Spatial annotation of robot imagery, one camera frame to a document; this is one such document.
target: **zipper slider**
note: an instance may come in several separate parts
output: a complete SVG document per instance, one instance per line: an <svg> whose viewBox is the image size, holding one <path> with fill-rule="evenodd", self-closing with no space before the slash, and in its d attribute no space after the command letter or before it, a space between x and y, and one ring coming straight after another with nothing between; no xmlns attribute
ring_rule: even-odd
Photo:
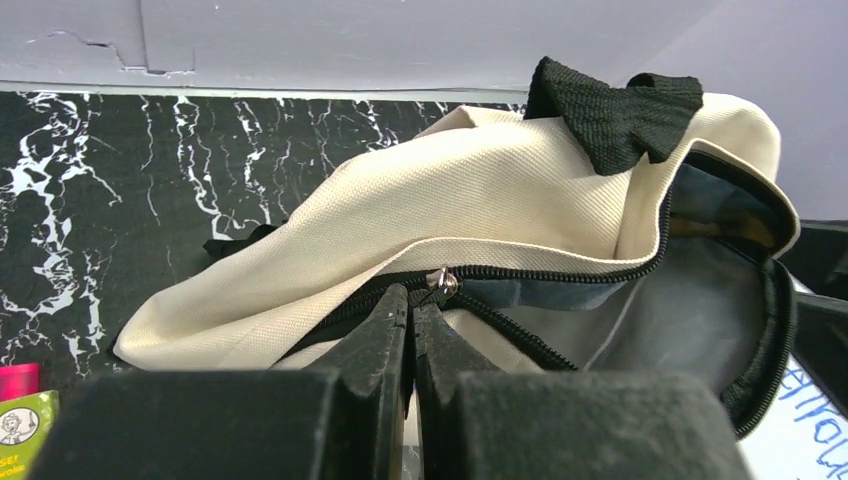
<svg viewBox="0 0 848 480"><path fill-rule="evenodd" d="M425 277L427 289L409 292L409 303L420 307L430 303L444 305L462 288L462 281L456 278L447 267L428 273Z"/></svg>

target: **open pouch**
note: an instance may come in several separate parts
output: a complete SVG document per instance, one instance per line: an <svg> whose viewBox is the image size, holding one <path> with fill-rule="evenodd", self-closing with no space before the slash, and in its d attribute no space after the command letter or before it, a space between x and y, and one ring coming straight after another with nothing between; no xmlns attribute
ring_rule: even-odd
<svg viewBox="0 0 848 480"><path fill-rule="evenodd" d="M115 353L301 368L401 283L507 371L690 372L741 437L795 329L779 154L759 108L695 79L615 89L546 58L523 117L460 107L342 164L248 248L212 242L220 261L145 302Z"/></svg>

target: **black marble table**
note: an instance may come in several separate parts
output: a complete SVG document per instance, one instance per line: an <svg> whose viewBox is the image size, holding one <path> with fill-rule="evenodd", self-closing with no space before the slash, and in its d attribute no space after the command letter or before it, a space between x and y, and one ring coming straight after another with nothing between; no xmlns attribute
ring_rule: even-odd
<svg viewBox="0 0 848 480"><path fill-rule="evenodd" d="M207 239L279 224L340 163L454 107L0 93L0 364L41 364L63 396L121 371L121 327L208 265Z"/></svg>

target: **white paper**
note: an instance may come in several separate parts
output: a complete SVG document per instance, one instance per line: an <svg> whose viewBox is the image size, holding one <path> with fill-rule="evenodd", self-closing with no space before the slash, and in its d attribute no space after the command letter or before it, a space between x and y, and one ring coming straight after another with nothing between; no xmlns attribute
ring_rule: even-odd
<svg viewBox="0 0 848 480"><path fill-rule="evenodd" d="M739 448L756 480L848 480L848 422L791 358L774 403Z"/></svg>

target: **bag handle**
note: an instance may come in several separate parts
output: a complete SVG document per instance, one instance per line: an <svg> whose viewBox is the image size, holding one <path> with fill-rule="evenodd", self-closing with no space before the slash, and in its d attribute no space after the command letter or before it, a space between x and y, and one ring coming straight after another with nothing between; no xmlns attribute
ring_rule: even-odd
<svg viewBox="0 0 848 480"><path fill-rule="evenodd" d="M647 153L662 163L680 143L703 106L693 77L636 75L626 88L612 88L549 57L530 84L525 120L562 117L598 175L630 170Z"/></svg>

